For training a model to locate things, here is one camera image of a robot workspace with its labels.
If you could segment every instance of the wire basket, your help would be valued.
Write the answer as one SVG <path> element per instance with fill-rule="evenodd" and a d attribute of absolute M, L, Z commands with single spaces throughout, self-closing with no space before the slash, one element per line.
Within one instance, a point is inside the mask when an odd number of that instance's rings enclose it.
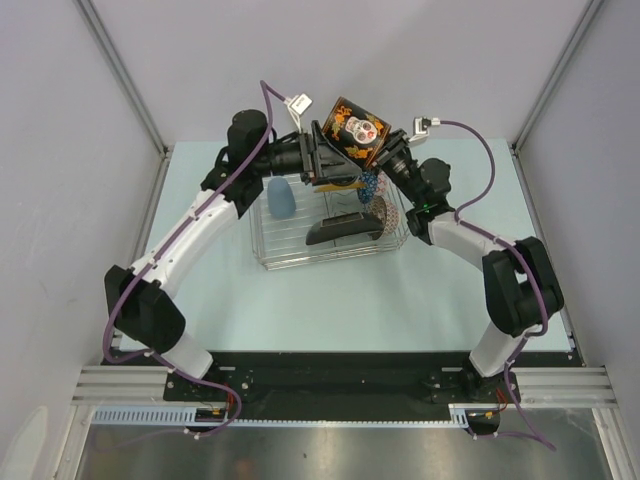
<path fill-rule="evenodd" d="M 372 240 L 363 233 L 306 245 L 307 232 L 314 223 L 336 215 L 362 212 L 364 206 L 355 190 L 314 193 L 314 188 L 302 183 L 299 176 L 284 178 L 289 182 L 296 199 L 293 217 L 279 220 L 269 213 L 269 178 L 264 179 L 264 191 L 250 210 L 253 254 L 267 270 L 398 250 L 409 236 L 402 195 L 394 185 L 389 185 L 383 196 L 396 206 L 400 215 L 398 228 L 393 233 L 383 235 L 378 240 Z"/>

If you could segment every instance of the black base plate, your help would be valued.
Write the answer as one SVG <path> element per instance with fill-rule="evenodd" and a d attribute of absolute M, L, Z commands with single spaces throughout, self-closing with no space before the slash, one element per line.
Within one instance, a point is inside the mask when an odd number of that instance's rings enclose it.
<path fill-rule="evenodd" d="M 358 365 L 364 360 L 358 354 L 320 355 L 290 358 L 296 366 L 287 366 L 289 362 L 282 362 L 282 358 L 272 358 L 271 363 L 280 364 L 274 366 L 262 366 L 260 362 L 255 365 L 261 366 L 236 365 L 235 370 L 216 366 L 205 379 L 236 390 L 243 401 L 242 418 L 253 420 L 448 420 L 450 403 L 495 405 L 496 388 L 507 392 L 501 375 L 469 394 L 461 388 L 456 371 L 442 371 L 441 367 L 418 367 L 393 357 L 388 358 L 387 365 L 382 362 L 365 367 Z M 232 366 L 228 362 L 218 365 Z M 511 383 L 519 395 L 515 376 Z M 170 374 L 164 400 L 224 402 L 227 394 Z"/>

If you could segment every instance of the gray wall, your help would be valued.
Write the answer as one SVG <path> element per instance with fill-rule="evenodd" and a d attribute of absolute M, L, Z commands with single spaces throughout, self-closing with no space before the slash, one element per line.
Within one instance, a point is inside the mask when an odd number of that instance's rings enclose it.
<path fill-rule="evenodd" d="M 344 95 L 395 127 L 430 115 L 514 138 L 587 1 L 95 3 L 173 143 L 224 139 L 235 112 L 262 108 L 261 78 L 311 95 L 309 120 Z"/>
<path fill-rule="evenodd" d="M 0 462 L 46 405 L 44 478 L 158 158 L 72 1 L 0 2 L 0 66 Z"/>
<path fill-rule="evenodd" d="M 640 2 L 608 2 L 522 161 L 578 340 L 640 444 Z"/>

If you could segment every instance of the black mount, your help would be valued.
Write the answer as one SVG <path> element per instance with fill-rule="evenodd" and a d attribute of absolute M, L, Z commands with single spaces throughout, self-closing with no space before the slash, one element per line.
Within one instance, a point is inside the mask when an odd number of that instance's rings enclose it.
<path fill-rule="evenodd" d="M 240 395 L 243 419 L 449 420 L 452 403 L 492 406 L 499 403 L 497 389 L 508 398 L 501 377 L 469 392 L 459 372 L 443 371 L 445 365 L 459 365 L 464 355 L 215 352 L 216 368 L 205 379 L 227 384 Z M 510 381 L 519 397 L 515 375 Z M 163 399 L 210 403 L 228 396 L 174 373 L 166 378 Z"/>
<path fill-rule="evenodd" d="M 268 127 L 258 110 L 244 110 L 233 117 L 227 131 L 228 146 L 218 154 L 216 164 L 200 184 L 202 190 L 215 190 L 235 172 L 260 141 Z M 266 143 L 246 168 L 224 191 L 241 217 L 263 190 L 262 177 L 299 173 L 305 183 L 345 185 L 353 183 L 361 168 L 338 152 L 322 133 L 317 121 L 311 134 L 293 132 Z"/>
<path fill-rule="evenodd" d="M 109 313 L 133 280 L 131 270 L 114 265 L 104 277 Z M 141 280 L 116 318 L 115 327 L 157 353 L 171 350 L 185 329 L 185 319 L 158 282 Z"/>
<path fill-rule="evenodd" d="M 414 205 L 407 212 L 411 234 L 431 245 L 429 223 L 438 215 L 453 211 L 447 202 L 451 166 L 439 158 L 428 158 L 418 165 L 403 130 L 390 134 L 376 163 Z"/>
<path fill-rule="evenodd" d="M 547 314 L 560 311 L 564 297 L 543 243 L 534 237 L 518 241 L 516 250 L 524 257 L 542 292 Z M 482 259 L 487 310 L 501 332 L 518 337 L 542 323 L 537 299 L 529 280 L 519 282 L 520 263 L 509 250 L 491 252 Z"/>

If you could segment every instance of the light blue table surface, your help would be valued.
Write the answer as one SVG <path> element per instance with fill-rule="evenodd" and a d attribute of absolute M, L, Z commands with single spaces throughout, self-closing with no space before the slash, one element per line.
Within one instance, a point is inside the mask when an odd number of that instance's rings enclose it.
<path fill-rule="evenodd" d="M 151 230 L 151 249 L 186 211 L 213 167 L 219 142 L 178 143 Z M 490 141 L 497 175 L 491 193 L 465 218 L 496 233 L 533 235 L 504 140 Z M 489 162 L 474 140 L 429 140 L 414 158 L 452 165 L 452 205 L 482 191 Z M 249 215 L 225 232 L 182 284 L 175 302 L 187 330 L 209 350 L 470 350 L 489 316 L 482 274 L 450 252 L 410 237 L 398 251 L 266 271 L 254 258 Z M 123 350 L 140 348 L 124 338 Z M 528 350 L 568 351 L 559 315 Z"/>

